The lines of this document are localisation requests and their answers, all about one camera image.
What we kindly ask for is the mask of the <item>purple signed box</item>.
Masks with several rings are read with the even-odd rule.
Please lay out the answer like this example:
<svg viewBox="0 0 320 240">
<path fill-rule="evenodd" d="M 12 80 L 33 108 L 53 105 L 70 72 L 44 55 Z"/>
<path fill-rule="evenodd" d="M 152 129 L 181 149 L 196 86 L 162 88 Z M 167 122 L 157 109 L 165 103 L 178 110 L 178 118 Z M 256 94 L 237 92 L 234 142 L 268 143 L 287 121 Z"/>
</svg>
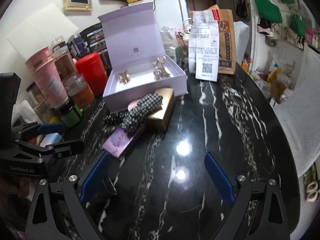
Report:
<svg viewBox="0 0 320 240">
<path fill-rule="evenodd" d="M 119 158 L 129 151 L 144 129 L 145 126 L 140 125 L 135 132 L 129 133 L 119 127 L 103 143 L 102 148 L 113 157 Z"/>
</svg>

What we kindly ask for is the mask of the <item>black polka dot scrunchie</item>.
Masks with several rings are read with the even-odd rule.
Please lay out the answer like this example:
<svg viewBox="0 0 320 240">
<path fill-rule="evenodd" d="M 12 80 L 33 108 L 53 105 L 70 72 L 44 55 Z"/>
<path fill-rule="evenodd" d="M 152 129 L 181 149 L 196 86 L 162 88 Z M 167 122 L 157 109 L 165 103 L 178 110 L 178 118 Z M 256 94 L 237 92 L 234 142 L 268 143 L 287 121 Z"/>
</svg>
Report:
<svg viewBox="0 0 320 240">
<path fill-rule="evenodd" d="M 127 116 L 127 112 L 117 112 L 104 117 L 104 124 L 107 126 L 119 126 L 123 123 Z"/>
</svg>

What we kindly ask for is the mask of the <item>pink round compact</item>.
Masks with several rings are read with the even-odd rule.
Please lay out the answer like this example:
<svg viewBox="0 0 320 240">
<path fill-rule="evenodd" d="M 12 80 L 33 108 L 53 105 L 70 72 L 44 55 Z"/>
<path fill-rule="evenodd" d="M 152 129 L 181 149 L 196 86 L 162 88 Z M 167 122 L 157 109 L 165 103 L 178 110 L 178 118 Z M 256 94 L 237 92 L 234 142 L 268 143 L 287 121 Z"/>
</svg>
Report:
<svg viewBox="0 0 320 240">
<path fill-rule="evenodd" d="M 131 111 L 133 108 L 135 108 L 139 102 L 140 102 L 140 99 L 131 102 L 127 107 L 128 111 Z"/>
</svg>

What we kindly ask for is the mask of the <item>gold rectangular box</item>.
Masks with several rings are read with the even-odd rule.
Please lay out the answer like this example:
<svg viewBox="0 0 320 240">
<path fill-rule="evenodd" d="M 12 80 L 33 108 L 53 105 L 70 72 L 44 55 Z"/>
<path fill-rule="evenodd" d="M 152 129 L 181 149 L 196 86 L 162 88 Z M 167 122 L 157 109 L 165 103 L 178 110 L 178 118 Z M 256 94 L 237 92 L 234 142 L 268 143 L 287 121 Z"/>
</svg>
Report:
<svg viewBox="0 0 320 240">
<path fill-rule="evenodd" d="M 172 88 L 160 88 L 155 90 L 155 94 L 162 96 L 162 104 L 157 108 L 157 111 L 147 117 L 146 123 L 149 126 L 166 131 L 175 105 L 174 90 Z"/>
</svg>

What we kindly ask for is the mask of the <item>gingham checkered scrunchie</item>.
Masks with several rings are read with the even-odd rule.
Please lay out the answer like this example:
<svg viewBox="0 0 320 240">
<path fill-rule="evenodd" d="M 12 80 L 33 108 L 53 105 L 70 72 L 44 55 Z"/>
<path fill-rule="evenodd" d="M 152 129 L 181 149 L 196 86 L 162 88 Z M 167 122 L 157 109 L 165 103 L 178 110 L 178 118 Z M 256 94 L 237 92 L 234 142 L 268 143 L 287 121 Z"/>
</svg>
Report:
<svg viewBox="0 0 320 240">
<path fill-rule="evenodd" d="M 144 96 L 133 109 L 126 113 L 121 128 L 127 133 L 135 132 L 144 119 L 162 104 L 162 100 L 163 96 L 159 94 Z"/>
</svg>

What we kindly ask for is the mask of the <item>gold star hair clip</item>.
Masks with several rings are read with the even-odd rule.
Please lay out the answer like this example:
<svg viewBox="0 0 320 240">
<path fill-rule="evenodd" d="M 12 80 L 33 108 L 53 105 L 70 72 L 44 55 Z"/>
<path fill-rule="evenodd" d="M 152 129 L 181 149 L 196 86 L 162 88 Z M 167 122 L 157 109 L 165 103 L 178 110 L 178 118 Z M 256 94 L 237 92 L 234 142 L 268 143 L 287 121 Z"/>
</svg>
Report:
<svg viewBox="0 0 320 240">
<path fill-rule="evenodd" d="M 127 70 L 118 73 L 119 75 L 119 82 L 123 84 L 128 84 L 131 80 L 130 75 L 127 73 Z"/>
</svg>

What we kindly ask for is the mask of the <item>cream hair claw clip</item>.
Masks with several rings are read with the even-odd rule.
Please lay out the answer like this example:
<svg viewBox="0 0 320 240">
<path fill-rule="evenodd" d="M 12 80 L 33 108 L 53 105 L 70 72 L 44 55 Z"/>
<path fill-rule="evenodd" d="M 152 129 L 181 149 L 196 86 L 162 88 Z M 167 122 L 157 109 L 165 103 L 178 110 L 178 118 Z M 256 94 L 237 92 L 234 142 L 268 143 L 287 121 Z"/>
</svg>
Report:
<svg viewBox="0 0 320 240">
<path fill-rule="evenodd" d="M 153 74 L 155 80 L 166 79 L 170 77 L 170 74 L 165 69 L 165 64 L 165 56 L 157 58 L 157 60 L 153 63 Z"/>
</svg>

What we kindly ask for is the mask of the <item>light blue box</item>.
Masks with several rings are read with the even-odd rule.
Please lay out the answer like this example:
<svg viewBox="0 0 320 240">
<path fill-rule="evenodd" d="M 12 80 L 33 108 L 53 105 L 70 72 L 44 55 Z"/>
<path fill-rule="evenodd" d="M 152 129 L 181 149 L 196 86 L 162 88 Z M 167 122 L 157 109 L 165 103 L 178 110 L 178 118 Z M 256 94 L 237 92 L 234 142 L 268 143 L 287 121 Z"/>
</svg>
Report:
<svg viewBox="0 0 320 240">
<path fill-rule="evenodd" d="M 62 137 L 59 133 L 47 134 L 43 137 L 43 140 L 40 142 L 40 147 L 46 147 L 48 145 L 57 144 L 62 141 Z"/>
</svg>

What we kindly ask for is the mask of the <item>brown label clear jar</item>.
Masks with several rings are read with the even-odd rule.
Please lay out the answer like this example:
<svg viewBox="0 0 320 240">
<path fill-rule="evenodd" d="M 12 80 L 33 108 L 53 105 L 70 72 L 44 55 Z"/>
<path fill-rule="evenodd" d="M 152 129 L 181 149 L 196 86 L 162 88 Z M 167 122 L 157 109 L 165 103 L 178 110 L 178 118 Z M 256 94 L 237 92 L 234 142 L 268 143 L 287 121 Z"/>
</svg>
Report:
<svg viewBox="0 0 320 240">
<path fill-rule="evenodd" d="M 61 80 L 67 80 L 77 72 L 71 52 L 62 36 L 53 39 L 51 43 L 52 57 Z"/>
</svg>

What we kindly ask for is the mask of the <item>red cylindrical canister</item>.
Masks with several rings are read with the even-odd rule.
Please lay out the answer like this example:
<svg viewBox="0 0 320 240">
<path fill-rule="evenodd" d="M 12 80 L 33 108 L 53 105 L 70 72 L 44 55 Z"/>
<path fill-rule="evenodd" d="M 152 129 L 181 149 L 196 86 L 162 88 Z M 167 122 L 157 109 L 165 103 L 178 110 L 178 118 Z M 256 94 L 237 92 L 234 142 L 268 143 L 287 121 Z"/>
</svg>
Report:
<svg viewBox="0 0 320 240">
<path fill-rule="evenodd" d="M 79 74 L 82 74 L 95 96 L 103 95 L 108 75 L 98 53 L 90 53 L 76 62 Z"/>
</svg>

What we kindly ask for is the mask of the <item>purple label jar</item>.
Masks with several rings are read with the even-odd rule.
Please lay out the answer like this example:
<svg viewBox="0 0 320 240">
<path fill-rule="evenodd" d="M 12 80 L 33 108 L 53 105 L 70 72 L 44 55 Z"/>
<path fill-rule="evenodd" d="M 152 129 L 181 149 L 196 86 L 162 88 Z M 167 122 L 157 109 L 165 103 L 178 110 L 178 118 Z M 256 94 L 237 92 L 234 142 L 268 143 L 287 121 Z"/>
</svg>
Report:
<svg viewBox="0 0 320 240">
<path fill-rule="evenodd" d="M 81 59 L 90 53 L 81 35 L 76 33 L 68 39 L 68 46 L 75 59 Z"/>
</svg>

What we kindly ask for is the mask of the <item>lavender gift box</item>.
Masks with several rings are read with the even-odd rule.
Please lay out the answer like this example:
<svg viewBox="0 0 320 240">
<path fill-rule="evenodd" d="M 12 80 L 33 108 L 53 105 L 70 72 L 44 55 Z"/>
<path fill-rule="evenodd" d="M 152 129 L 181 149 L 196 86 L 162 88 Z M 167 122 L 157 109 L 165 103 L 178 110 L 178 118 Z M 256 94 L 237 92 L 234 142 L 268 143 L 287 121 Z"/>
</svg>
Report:
<svg viewBox="0 0 320 240">
<path fill-rule="evenodd" d="M 187 94 L 186 73 L 165 54 L 152 3 L 124 7 L 99 16 L 112 71 L 103 98 L 111 113 L 159 88 L 172 88 L 175 96 Z M 165 56 L 166 79 L 155 80 L 153 63 Z M 119 72 L 127 70 L 131 80 L 119 82 Z"/>
</svg>

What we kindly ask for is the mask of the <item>black snack pouch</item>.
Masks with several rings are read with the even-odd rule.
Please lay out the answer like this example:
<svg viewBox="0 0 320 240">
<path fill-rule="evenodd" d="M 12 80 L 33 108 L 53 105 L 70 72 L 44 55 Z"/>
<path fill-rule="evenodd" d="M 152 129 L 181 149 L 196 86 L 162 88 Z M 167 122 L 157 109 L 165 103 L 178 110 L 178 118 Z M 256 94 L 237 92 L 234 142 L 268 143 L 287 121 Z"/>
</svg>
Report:
<svg viewBox="0 0 320 240">
<path fill-rule="evenodd" d="M 89 51 L 98 53 L 103 62 L 104 68 L 109 75 L 112 66 L 105 43 L 104 32 L 101 23 L 94 24 L 80 32 L 82 39 L 87 43 Z"/>
</svg>

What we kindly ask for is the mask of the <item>brown paper bag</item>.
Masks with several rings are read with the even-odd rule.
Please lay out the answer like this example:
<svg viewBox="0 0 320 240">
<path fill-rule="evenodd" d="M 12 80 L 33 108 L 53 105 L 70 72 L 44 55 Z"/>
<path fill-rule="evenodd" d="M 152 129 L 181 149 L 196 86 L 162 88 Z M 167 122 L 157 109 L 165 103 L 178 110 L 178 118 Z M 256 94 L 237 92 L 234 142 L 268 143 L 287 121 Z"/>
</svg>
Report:
<svg viewBox="0 0 320 240">
<path fill-rule="evenodd" d="M 219 74 L 233 75 L 236 67 L 236 46 L 233 14 L 230 9 L 213 5 L 205 11 L 190 11 L 193 21 L 189 36 L 189 72 L 196 73 L 195 27 L 197 21 L 217 20 L 219 28 Z"/>
</svg>

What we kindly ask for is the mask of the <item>wall intercom panel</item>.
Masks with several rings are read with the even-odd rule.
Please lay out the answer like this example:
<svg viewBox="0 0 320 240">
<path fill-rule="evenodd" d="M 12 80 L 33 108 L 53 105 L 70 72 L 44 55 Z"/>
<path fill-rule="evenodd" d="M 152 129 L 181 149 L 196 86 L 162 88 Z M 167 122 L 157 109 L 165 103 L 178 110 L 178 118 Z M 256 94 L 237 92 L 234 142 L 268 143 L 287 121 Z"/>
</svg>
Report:
<svg viewBox="0 0 320 240">
<path fill-rule="evenodd" d="M 63 0 L 64 10 L 91 11 L 92 0 Z"/>
</svg>

